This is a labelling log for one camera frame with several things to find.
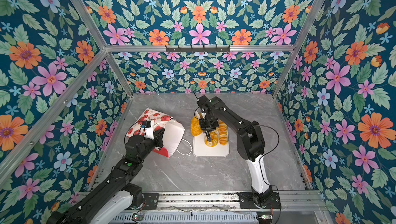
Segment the long fake bread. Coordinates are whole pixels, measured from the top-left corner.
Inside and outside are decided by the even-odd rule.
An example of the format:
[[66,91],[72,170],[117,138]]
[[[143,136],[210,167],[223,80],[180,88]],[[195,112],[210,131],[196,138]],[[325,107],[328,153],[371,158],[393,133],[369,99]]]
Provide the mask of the long fake bread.
[[218,130],[219,143],[225,146],[228,144],[227,125],[221,120],[218,120],[218,123],[219,123],[219,130]]

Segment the yellow oval fake bread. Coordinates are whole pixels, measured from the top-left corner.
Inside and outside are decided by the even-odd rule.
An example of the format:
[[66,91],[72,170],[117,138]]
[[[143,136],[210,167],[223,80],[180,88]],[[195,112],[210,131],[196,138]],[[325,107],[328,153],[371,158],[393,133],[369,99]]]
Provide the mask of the yellow oval fake bread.
[[192,136],[196,137],[199,136],[200,134],[203,133],[200,124],[199,124],[199,119],[196,117],[193,117],[191,120],[191,124],[190,124],[190,131]]

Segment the round bundt fake bread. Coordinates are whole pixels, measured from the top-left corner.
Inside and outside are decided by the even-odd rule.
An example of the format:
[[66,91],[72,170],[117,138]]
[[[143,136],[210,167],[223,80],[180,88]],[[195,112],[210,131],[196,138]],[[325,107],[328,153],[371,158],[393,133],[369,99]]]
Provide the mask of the round bundt fake bread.
[[207,138],[207,136],[204,139],[205,145],[208,147],[215,147],[218,145],[219,143],[219,137],[218,134],[216,132],[211,132],[209,134],[210,139]]

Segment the red white paper bag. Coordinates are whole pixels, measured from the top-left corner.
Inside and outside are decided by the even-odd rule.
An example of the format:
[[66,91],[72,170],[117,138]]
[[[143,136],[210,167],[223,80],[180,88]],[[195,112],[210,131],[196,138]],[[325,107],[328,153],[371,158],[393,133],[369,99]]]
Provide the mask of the red white paper bag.
[[[170,158],[175,152],[180,155],[188,156],[192,153],[192,144],[183,138],[185,133],[184,126],[174,117],[165,113],[146,108],[139,116],[137,123],[131,125],[126,133],[126,140],[133,136],[153,138],[154,135],[162,131],[162,146],[155,147],[153,151],[166,158]],[[185,142],[190,148],[186,154],[178,150],[181,142]]]

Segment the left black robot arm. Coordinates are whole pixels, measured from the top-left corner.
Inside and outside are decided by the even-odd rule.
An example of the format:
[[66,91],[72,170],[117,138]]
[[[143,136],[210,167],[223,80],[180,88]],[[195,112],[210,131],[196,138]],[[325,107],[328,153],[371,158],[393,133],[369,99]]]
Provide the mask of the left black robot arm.
[[163,147],[165,128],[152,135],[133,135],[125,144],[126,153],[107,178],[80,202],[64,213],[54,212],[48,224],[108,224],[123,210],[140,208],[144,197],[142,188],[131,184],[143,167],[146,157]]

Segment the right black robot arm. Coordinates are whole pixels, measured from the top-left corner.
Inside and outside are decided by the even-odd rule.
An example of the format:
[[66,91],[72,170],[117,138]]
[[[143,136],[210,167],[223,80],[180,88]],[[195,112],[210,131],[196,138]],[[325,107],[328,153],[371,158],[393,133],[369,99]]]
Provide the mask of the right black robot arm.
[[208,99],[201,96],[197,99],[197,105],[203,113],[198,122],[204,140],[209,144],[215,141],[212,134],[220,132],[219,121],[235,132],[237,151],[246,160],[251,174],[253,202],[259,208],[265,207],[271,200],[273,188],[265,171],[265,139],[260,124],[240,117],[218,97]]

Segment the white rectangular tray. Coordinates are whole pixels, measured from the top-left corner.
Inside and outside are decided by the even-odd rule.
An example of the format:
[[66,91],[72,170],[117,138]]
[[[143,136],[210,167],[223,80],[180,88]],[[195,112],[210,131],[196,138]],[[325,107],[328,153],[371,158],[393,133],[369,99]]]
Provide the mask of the white rectangular tray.
[[193,147],[192,152],[196,157],[211,157],[211,158],[224,158],[229,154],[229,132],[228,132],[228,144],[223,146],[218,143],[215,147],[208,147],[205,145],[204,139],[206,134],[202,133],[199,136],[193,136]]

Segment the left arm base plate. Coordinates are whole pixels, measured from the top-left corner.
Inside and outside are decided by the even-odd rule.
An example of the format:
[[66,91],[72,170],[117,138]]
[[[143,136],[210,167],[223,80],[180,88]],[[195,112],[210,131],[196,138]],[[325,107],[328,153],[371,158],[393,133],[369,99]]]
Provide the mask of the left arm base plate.
[[125,210],[155,210],[157,209],[159,201],[158,193],[143,193],[137,197],[132,198],[132,204],[125,208]]

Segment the black hook rail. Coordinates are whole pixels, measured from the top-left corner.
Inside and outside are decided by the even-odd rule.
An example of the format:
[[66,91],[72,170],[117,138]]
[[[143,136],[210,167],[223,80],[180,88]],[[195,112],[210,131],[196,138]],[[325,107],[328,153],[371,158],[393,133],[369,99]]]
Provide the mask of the black hook rail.
[[202,45],[202,46],[193,46],[193,45],[184,45],[184,46],[165,46],[167,53],[196,53],[196,52],[204,52],[204,53],[228,53],[231,52],[230,46],[218,46],[218,45]]

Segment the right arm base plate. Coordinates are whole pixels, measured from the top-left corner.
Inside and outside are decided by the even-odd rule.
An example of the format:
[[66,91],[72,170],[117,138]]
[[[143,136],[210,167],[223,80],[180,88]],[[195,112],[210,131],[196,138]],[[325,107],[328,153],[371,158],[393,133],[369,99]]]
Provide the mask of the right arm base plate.
[[256,194],[237,192],[241,209],[281,209],[278,193]]

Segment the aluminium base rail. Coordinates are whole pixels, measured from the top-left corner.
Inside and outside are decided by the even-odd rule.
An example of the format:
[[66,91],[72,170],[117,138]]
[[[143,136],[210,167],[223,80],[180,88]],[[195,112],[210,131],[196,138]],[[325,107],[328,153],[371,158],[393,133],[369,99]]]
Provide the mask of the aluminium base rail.
[[318,191],[276,191],[281,209],[241,209],[236,191],[214,192],[151,192],[159,194],[153,211],[327,211]]

